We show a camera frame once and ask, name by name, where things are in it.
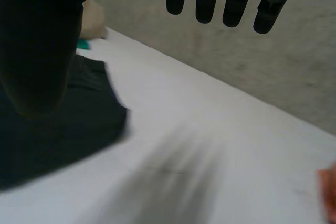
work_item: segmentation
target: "beige object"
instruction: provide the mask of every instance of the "beige object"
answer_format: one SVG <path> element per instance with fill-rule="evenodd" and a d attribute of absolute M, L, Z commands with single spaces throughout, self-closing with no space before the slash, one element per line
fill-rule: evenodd
<path fill-rule="evenodd" d="M 93 0 L 86 0 L 83 3 L 83 20 L 81 39 L 91 40 L 104 38 L 107 36 L 107 30 L 104 24 L 103 8 Z"/>

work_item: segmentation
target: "folded cloth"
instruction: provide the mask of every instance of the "folded cloth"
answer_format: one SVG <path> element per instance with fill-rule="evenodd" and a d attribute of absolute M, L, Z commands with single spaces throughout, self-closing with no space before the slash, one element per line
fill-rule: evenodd
<path fill-rule="evenodd" d="M 59 109 L 39 120 L 19 116 L 0 86 L 0 190 L 80 161 L 116 143 L 127 110 L 104 63 L 75 56 Z"/>

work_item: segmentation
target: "black cloth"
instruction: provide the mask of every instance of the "black cloth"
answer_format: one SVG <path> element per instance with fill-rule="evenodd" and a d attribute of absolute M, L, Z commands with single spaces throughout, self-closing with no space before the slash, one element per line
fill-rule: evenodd
<path fill-rule="evenodd" d="M 84 0 L 0 0 L 0 190 L 116 143 L 127 110 L 76 56 Z"/>
<path fill-rule="evenodd" d="M 39 120 L 19 116 L 0 86 L 0 190 L 80 161 L 117 143 L 127 110 L 104 63 L 75 56 L 58 110 Z"/>

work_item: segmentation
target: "white table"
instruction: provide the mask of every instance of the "white table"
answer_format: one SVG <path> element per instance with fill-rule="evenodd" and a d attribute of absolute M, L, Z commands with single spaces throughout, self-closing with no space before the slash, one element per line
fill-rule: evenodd
<path fill-rule="evenodd" d="M 108 63 L 128 136 L 0 194 L 0 223 L 324 223 L 315 171 L 334 136 L 109 33 L 81 52 Z"/>

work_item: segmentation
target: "teal object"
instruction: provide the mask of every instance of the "teal object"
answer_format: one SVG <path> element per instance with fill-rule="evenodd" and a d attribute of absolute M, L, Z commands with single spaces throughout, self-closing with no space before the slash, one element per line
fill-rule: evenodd
<path fill-rule="evenodd" d="M 77 48 L 90 50 L 90 44 L 84 39 L 79 39 L 77 42 Z"/>

